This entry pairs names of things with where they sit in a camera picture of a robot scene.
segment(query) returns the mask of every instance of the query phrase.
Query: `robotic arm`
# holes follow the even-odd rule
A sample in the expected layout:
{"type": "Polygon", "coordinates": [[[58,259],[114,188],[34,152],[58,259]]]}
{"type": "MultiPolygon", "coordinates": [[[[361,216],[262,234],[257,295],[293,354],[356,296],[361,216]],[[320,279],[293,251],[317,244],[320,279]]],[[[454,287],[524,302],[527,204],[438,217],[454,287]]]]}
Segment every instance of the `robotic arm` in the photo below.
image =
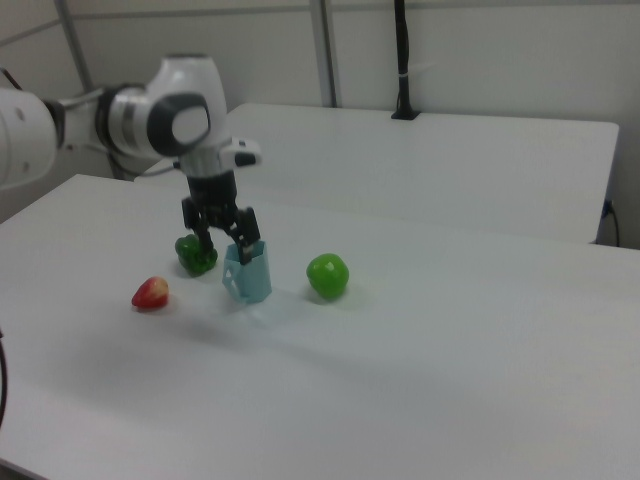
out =
{"type": "Polygon", "coordinates": [[[236,206],[233,171],[261,163],[261,154],[257,143],[231,137],[226,114],[218,70],[201,55],[165,57],[146,86],[67,100],[0,88],[0,188],[43,176],[56,151],[70,146],[150,160],[178,157],[190,190],[182,201],[185,226],[204,253],[213,249],[209,227],[224,230],[245,265],[260,232],[253,209],[236,206]]]}

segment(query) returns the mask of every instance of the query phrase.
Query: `light blue cup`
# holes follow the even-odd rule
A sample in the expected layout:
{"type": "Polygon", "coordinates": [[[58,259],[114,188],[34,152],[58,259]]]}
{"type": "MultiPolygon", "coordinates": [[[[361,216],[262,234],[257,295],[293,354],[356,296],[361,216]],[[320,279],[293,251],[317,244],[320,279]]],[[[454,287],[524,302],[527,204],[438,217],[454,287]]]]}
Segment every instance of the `light blue cup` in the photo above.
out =
{"type": "Polygon", "coordinates": [[[267,259],[267,244],[262,240],[253,245],[251,261],[240,264],[238,247],[227,247],[224,256],[222,283],[229,294],[240,303],[262,302],[271,293],[271,277],[267,259]]]}

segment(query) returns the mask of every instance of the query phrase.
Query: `white table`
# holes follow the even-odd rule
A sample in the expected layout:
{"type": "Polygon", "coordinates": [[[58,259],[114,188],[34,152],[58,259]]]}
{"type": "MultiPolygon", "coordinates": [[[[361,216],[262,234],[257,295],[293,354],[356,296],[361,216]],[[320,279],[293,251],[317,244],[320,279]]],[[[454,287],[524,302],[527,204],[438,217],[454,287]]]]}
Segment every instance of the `white table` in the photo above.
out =
{"type": "Polygon", "coordinates": [[[220,266],[177,265],[182,195],[78,176],[0,225],[1,458],[51,480],[640,471],[637,252],[256,204],[274,292],[243,308],[220,266]],[[304,273],[324,251],[351,270],[329,304],[304,273]],[[140,314],[151,275],[173,296],[140,314]]]}
{"type": "MultiPolygon", "coordinates": [[[[228,119],[262,147],[264,164],[237,172],[258,202],[578,243],[596,238],[618,135],[610,123],[252,104],[228,119]]],[[[136,182],[188,191],[179,172],[136,182]]]]}

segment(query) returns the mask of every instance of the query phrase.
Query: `toy fruit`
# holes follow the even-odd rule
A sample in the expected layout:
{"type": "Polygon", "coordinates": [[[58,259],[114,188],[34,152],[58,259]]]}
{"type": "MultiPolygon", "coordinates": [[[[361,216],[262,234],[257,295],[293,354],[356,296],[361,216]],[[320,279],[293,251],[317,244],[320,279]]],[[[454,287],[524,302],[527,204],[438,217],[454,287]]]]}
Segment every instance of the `toy fruit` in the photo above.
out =
{"type": "Polygon", "coordinates": [[[142,285],[131,299],[138,308],[160,308],[169,301],[169,284],[162,277],[151,277],[142,285]]]}
{"type": "Polygon", "coordinates": [[[338,255],[325,253],[311,260],[307,277],[321,297],[331,299],[344,293],[349,281],[349,269],[338,255]]]}
{"type": "Polygon", "coordinates": [[[213,249],[205,254],[200,248],[200,240],[194,234],[179,238],[175,244],[180,265],[191,275],[202,275],[211,270],[218,260],[218,252],[213,249]]]}

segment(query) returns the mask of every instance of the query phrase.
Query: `red strawberry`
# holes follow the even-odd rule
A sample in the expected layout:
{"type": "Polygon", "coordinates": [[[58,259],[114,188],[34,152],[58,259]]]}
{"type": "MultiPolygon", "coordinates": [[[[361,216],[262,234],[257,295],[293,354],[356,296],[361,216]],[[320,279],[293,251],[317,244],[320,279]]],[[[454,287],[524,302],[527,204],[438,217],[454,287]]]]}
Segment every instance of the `red strawberry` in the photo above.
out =
{"type": "Polygon", "coordinates": [[[160,308],[169,301],[169,284],[162,277],[151,277],[140,285],[131,299],[131,304],[138,308],[160,308]]]}

